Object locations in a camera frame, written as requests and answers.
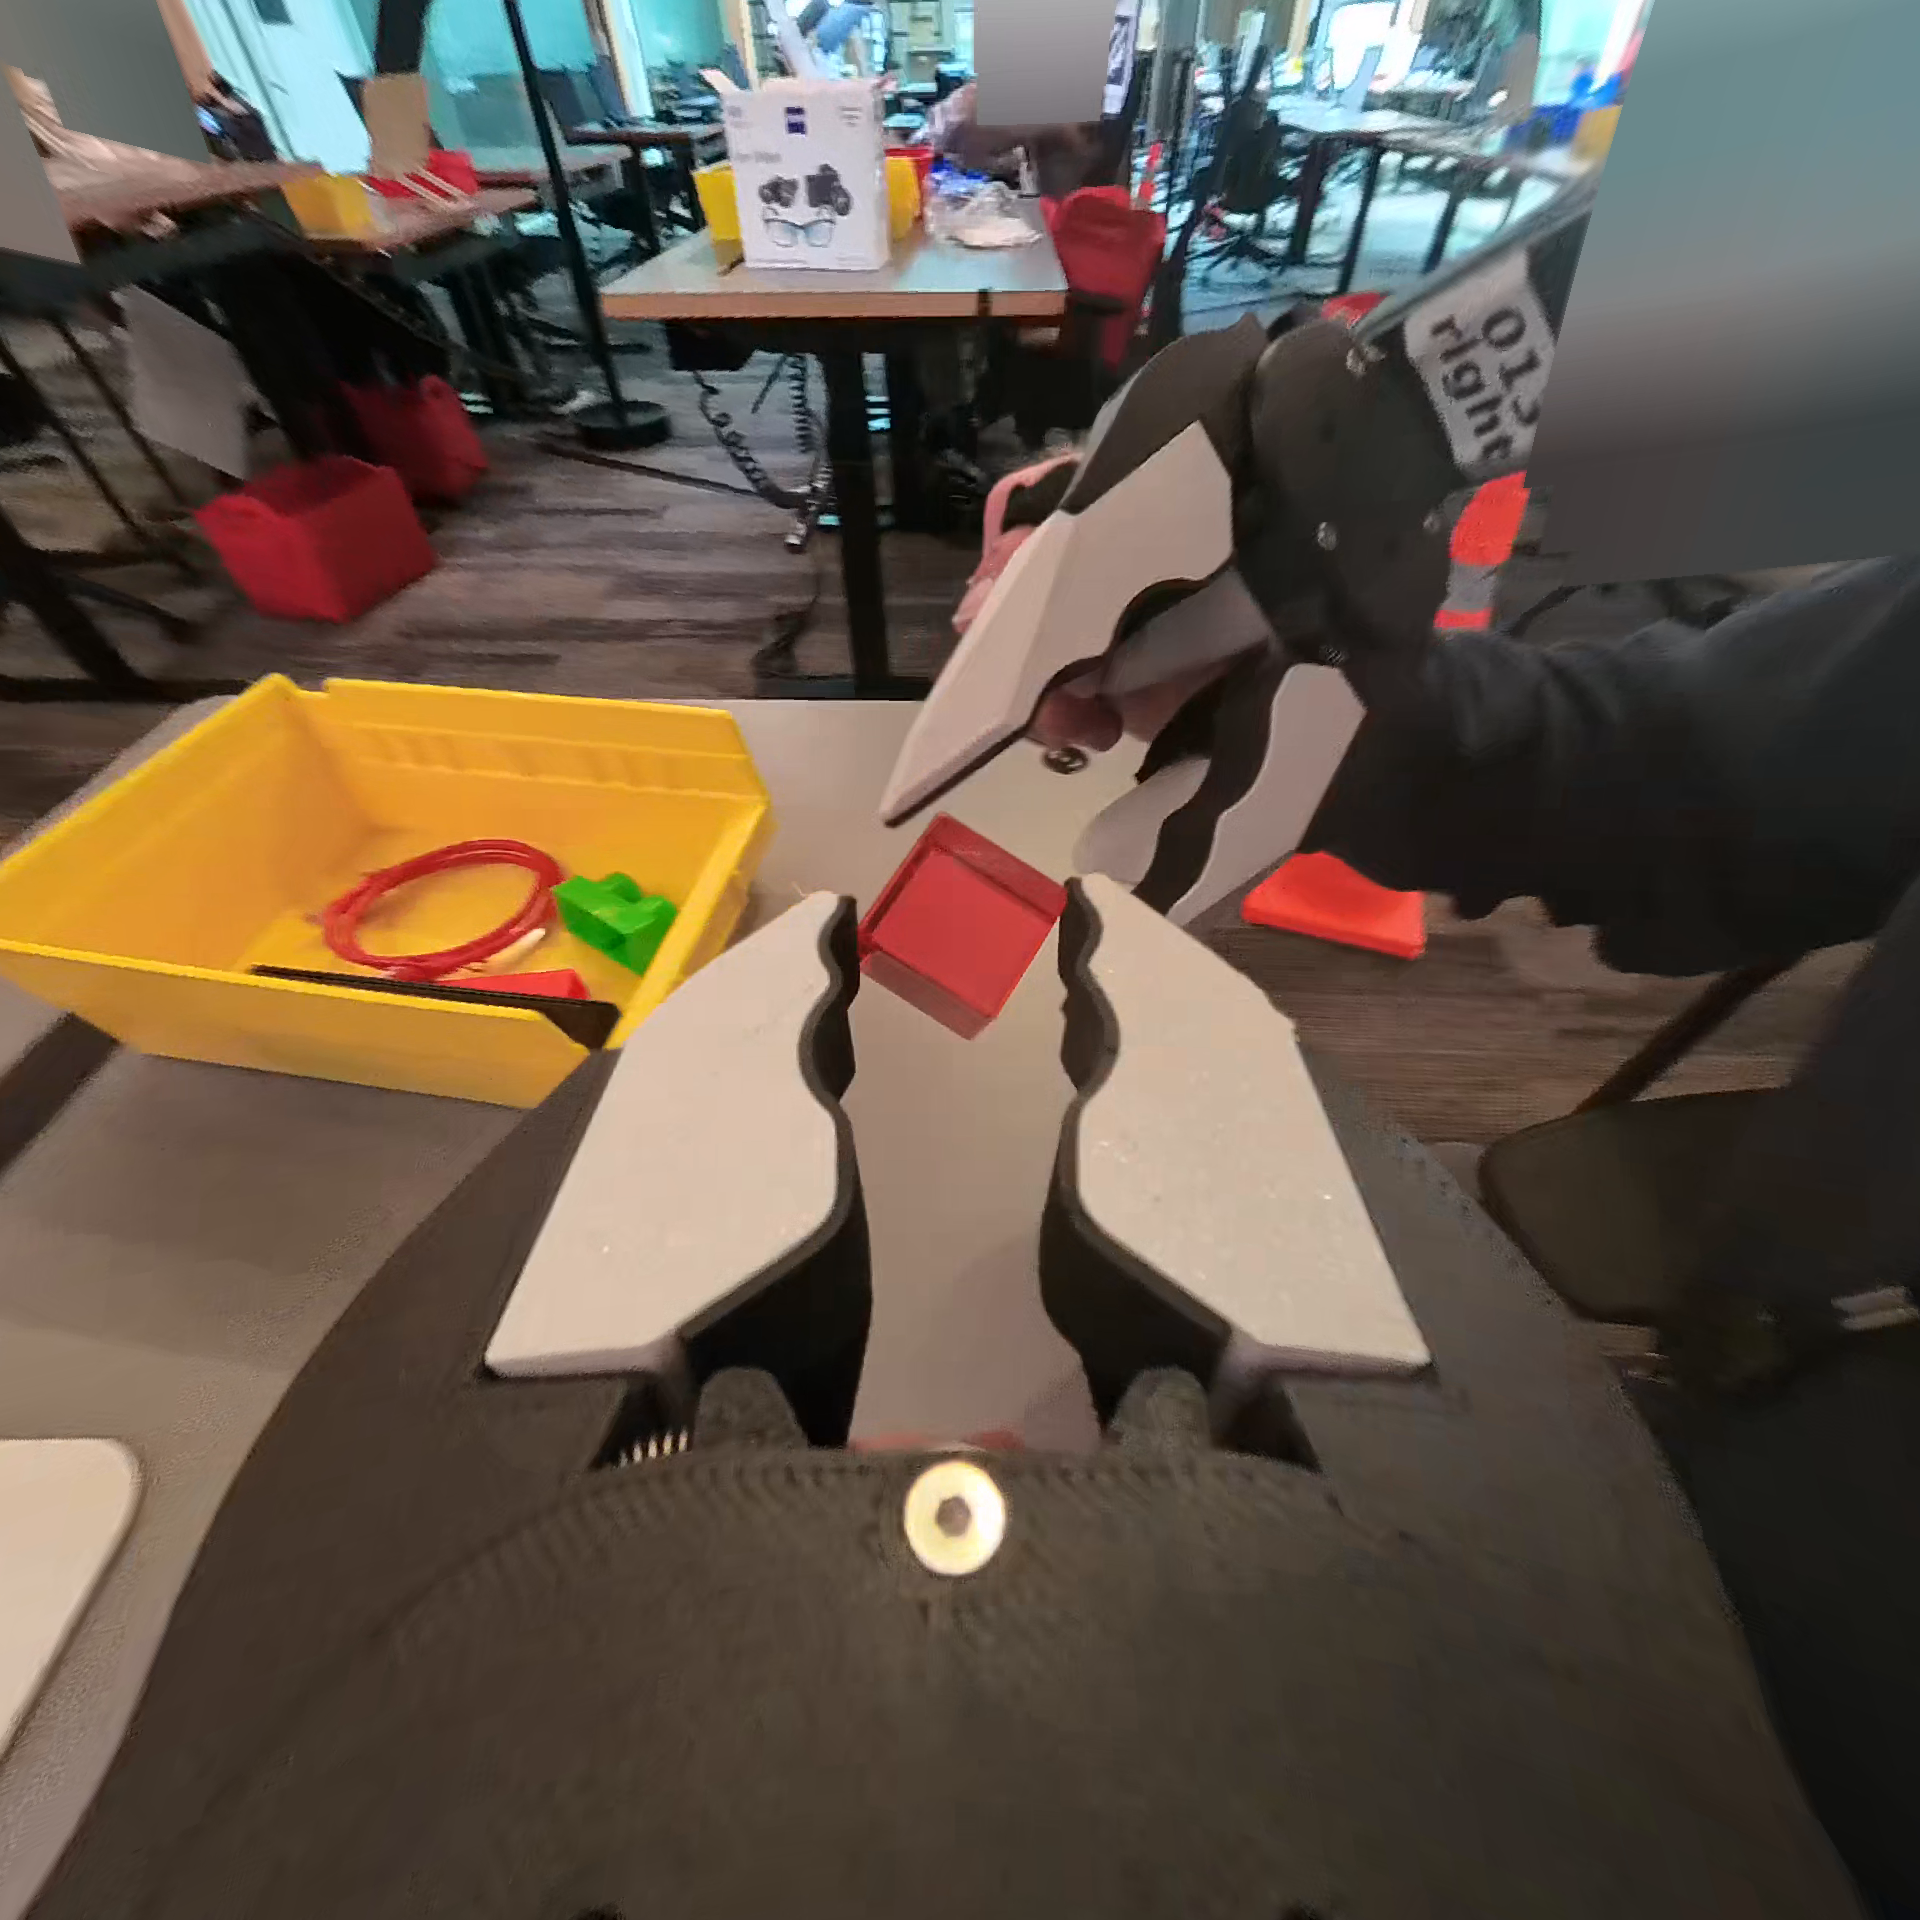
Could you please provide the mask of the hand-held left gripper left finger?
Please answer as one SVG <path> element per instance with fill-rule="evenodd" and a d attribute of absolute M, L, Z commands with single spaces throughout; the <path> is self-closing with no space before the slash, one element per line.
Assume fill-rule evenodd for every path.
<path fill-rule="evenodd" d="M 489 1338 L 498 1375 L 864 1364 L 855 905 L 803 897 L 615 1053 Z"/>

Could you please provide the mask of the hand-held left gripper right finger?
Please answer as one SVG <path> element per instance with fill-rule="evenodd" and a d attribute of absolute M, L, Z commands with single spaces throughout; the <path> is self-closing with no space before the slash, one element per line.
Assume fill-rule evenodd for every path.
<path fill-rule="evenodd" d="M 1069 1105 L 1038 1297 L 1087 1375 L 1418 1375 L 1397 1286 L 1293 1027 L 1109 876 L 1068 889 Z"/>

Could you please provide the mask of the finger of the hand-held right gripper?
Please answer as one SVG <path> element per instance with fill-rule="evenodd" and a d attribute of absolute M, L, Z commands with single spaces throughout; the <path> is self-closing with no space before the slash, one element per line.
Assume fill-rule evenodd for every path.
<path fill-rule="evenodd" d="M 1109 668 L 1146 593 L 1203 593 L 1231 572 L 1259 352 L 1272 331 L 1257 317 L 1185 331 L 1101 407 L 1069 487 L 998 572 L 934 675 L 877 802 L 883 830 L 913 818 L 1020 744 L 1055 683 Z"/>
<path fill-rule="evenodd" d="M 1334 668 L 1245 659 L 1090 813 L 1087 876 L 1165 922 L 1212 917 L 1300 847 L 1354 724 L 1367 709 Z"/>

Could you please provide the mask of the black remote control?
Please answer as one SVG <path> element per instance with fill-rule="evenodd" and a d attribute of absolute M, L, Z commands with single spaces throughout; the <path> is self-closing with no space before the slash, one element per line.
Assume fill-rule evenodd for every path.
<path fill-rule="evenodd" d="M 606 1053 L 615 1029 L 615 1003 L 593 999 L 593 1003 L 566 1003 L 566 999 L 468 999 L 468 988 L 441 988 L 441 986 L 392 986 L 376 972 L 288 972 L 288 961 L 258 961 L 252 974 L 274 986 L 329 986 L 329 988 L 376 988 L 376 999 L 435 999 L 435 1003 L 489 1003 L 489 1009 L 536 1009 L 552 1020 L 570 1047 Z"/>

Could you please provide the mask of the red translucent block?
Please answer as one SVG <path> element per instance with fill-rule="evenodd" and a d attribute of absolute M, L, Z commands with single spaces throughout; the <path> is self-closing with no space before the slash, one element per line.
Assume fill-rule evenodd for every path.
<path fill-rule="evenodd" d="M 864 974 L 913 1003 L 931 1027 L 977 1038 L 998 1027 L 1057 917 L 1068 883 L 934 813 L 872 905 L 855 956 Z"/>

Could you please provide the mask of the yellow plastic bin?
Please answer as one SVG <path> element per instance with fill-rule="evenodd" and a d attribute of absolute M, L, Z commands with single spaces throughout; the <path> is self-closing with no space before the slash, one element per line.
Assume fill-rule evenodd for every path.
<path fill-rule="evenodd" d="M 274 986 L 498 947 L 576 972 L 622 1047 L 727 947 L 771 792 L 717 709 L 267 676 L 43 830 L 0 870 L 5 986 L 113 1047 L 376 1091 L 546 1105 L 593 1053 L 536 1009 Z M 648 974 L 552 889 L 640 876 L 679 905 Z"/>

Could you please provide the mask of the person's right forearm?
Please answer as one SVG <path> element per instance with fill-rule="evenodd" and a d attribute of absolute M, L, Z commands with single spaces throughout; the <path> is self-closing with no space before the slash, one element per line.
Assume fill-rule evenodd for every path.
<path fill-rule="evenodd" d="M 1538 905 L 1608 972 L 1712 974 L 1887 927 L 1920 870 L 1920 566 L 1773 593 L 1712 633 L 1446 633 L 1368 668 L 1300 833 L 1462 917 Z"/>

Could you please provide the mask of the person's right hand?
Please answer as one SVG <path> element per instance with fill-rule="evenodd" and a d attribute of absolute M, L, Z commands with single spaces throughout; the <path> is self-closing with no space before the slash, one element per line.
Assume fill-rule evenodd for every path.
<path fill-rule="evenodd" d="M 1112 753 L 1119 740 L 1158 740 L 1185 696 L 1203 696 L 1212 675 L 1179 675 L 1158 683 L 1112 692 L 1101 676 L 1043 692 L 1029 712 L 1029 740 L 1043 753 Z"/>

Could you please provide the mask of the pink fabric item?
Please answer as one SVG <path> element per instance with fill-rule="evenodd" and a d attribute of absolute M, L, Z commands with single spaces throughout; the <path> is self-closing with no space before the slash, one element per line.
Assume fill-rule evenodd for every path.
<path fill-rule="evenodd" d="M 1078 445 L 1055 445 L 1043 460 L 1025 460 L 1014 473 L 988 482 L 982 495 L 982 550 L 977 572 L 951 614 L 951 633 L 961 641 L 982 614 L 982 600 L 998 593 L 998 579 L 1014 572 L 1014 559 L 1029 541 L 1029 531 L 1068 504 L 1078 473 Z"/>

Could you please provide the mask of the striped orange traffic cone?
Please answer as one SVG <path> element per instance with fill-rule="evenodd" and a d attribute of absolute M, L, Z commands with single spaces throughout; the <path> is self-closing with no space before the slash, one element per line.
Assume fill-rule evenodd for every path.
<path fill-rule="evenodd" d="M 1480 482 L 1452 517 L 1452 579 L 1432 633 L 1490 633 L 1501 572 L 1525 525 L 1525 473 Z"/>

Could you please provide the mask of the green plastic block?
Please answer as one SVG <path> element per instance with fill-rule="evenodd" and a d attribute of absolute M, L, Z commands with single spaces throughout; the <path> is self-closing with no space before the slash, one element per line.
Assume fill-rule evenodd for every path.
<path fill-rule="evenodd" d="M 640 889 L 640 876 L 566 876 L 552 905 L 587 947 L 614 956 L 630 974 L 651 972 L 679 922 L 679 905 Z"/>

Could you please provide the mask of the red office chair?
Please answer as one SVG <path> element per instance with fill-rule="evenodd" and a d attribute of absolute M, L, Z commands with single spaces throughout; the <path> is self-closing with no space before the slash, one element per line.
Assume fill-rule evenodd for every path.
<path fill-rule="evenodd" d="M 1069 312 L 1090 317 L 1090 360 L 1101 375 L 1119 375 L 1137 338 L 1137 312 L 1151 298 L 1158 256 L 1165 256 L 1165 218 L 1119 182 L 1087 182 L 1069 196 L 1043 196 L 1038 211 L 1043 211 Z"/>

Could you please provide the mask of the wooden work table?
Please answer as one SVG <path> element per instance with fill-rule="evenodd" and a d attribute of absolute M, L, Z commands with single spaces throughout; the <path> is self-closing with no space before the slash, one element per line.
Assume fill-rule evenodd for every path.
<path fill-rule="evenodd" d="M 1038 218 L 1029 242 L 972 254 L 907 228 L 883 272 L 752 272 L 712 228 L 695 228 L 599 294 L 615 325 L 712 325 L 752 352 L 803 352 L 831 395 L 831 482 L 835 550 L 847 603 L 847 675 L 771 675 L 757 696 L 921 696 L 931 676 L 898 675 L 883 614 L 883 536 L 931 531 L 921 452 L 921 338 L 961 338 L 977 325 L 1068 317 L 1068 265 Z"/>

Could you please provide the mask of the black office chair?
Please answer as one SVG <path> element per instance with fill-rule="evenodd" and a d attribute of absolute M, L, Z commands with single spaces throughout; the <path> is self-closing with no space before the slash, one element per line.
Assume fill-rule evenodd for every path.
<path fill-rule="evenodd" d="M 1480 1200 L 1591 1323 L 1700 1286 L 1820 1310 L 1914 1286 L 1914 1113 L 1820 1085 L 1591 1105 L 1480 1155 Z"/>

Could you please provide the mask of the white box with glasses print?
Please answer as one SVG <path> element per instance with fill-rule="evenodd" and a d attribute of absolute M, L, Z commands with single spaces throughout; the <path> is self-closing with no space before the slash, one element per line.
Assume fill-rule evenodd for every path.
<path fill-rule="evenodd" d="M 877 84 L 736 86 L 727 164 L 747 272 L 883 272 L 887 170 Z"/>

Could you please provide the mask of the black floor lamp pole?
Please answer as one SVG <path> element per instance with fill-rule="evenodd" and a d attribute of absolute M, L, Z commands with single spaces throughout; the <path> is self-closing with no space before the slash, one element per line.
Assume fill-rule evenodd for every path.
<path fill-rule="evenodd" d="M 576 211 L 570 211 L 566 142 L 557 142 L 552 101 L 546 101 L 546 78 L 536 78 L 536 45 L 531 45 L 531 27 L 523 27 L 523 5 L 503 0 L 503 23 L 506 23 L 513 78 L 523 78 L 523 95 L 531 95 L 531 113 L 536 113 L 552 211 L 557 211 L 557 239 L 566 239 L 566 272 L 570 272 L 570 294 L 576 294 L 587 346 L 593 346 L 593 368 L 606 378 L 606 403 L 576 407 L 576 442 L 599 445 L 599 452 L 666 445 L 669 442 L 666 407 L 659 403 L 622 403 L 622 378 L 615 378 L 615 352 L 614 352 L 614 331 L 606 331 L 606 298 L 599 298 L 593 254 L 587 254 Z"/>

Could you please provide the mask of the red fabric bin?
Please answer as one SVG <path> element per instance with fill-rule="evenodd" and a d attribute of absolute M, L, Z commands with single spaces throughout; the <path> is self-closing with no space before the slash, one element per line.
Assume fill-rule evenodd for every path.
<path fill-rule="evenodd" d="M 420 584 L 441 559 L 392 465 L 329 452 L 288 460 L 195 510 L 258 618 L 354 625 Z"/>
<path fill-rule="evenodd" d="M 376 460 L 426 510 L 468 504 L 489 473 L 468 403 L 441 375 L 349 385 L 349 407 Z"/>

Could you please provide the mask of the person's dark zip jacket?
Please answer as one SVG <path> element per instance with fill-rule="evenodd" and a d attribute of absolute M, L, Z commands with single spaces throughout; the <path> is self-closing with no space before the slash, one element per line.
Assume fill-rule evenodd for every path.
<path fill-rule="evenodd" d="M 1873 1915 L 1920 1897 L 1920 905 L 1740 1143 L 1643 1411 Z"/>

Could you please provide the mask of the hanging white paper sheet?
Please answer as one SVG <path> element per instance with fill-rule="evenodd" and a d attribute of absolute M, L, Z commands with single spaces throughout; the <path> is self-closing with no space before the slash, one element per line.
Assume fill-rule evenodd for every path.
<path fill-rule="evenodd" d="M 252 473 L 252 375 L 239 346 L 157 294 L 121 294 L 130 416 L 152 442 L 245 482 Z"/>

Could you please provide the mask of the long wooden workbench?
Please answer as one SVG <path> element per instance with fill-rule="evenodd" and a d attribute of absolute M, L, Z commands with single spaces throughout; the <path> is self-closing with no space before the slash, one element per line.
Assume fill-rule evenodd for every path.
<path fill-rule="evenodd" d="M 75 239 L 169 239 L 169 228 L 215 218 L 215 211 L 252 211 L 252 218 L 274 218 L 290 239 L 305 239 L 302 218 L 288 211 L 281 182 L 314 178 L 314 164 L 169 164 L 164 157 L 164 164 L 95 170 L 95 164 L 46 157 L 43 170 L 60 196 L 60 218 L 68 218 Z M 513 211 L 536 211 L 536 188 L 475 188 L 464 202 L 389 202 L 389 196 L 376 196 L 376 218 L 381 218 L 376 239 L 362 239 L 362 242 L 305 239 L 305 242 L 349 254 L 349 256 L 392 256 L 392 254 L 426 254 L 426 242 L 489 228 Z"/>

